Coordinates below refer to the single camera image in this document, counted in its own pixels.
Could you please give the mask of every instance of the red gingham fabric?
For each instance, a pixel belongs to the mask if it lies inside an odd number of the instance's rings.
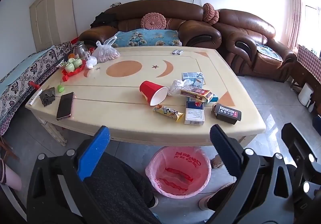
[[[297,45],[298,62],[306,68],[321,84],[321,60],[306,48]]]

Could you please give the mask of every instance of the red paper cup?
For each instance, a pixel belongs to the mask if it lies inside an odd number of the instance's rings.
[[[150,106],[155,106],[161,103],[167,96],[167,87],[150,81],[144,81],[140,85],[139,91],[145,97]]]

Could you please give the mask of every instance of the white cabinet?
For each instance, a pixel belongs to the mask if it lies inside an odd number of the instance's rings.
[[[36,0],[30,18],[37,52],[77,37],[73,0]]]

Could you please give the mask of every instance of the black box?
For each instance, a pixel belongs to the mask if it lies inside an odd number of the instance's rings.
[[[242,116],[241,111],[221,105],[219,103],[213,105],[211,113],[215,114],[217,119],[233,125],[235,125],[237,121],[240,121]]]

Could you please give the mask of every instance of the pink curtain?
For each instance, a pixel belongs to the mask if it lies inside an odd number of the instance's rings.
[[[301,24],[305,17],[304,0],[293,0],[292,11],[290,37],[288,40],[288,48],[290,49],[294,49],[298,42]]]

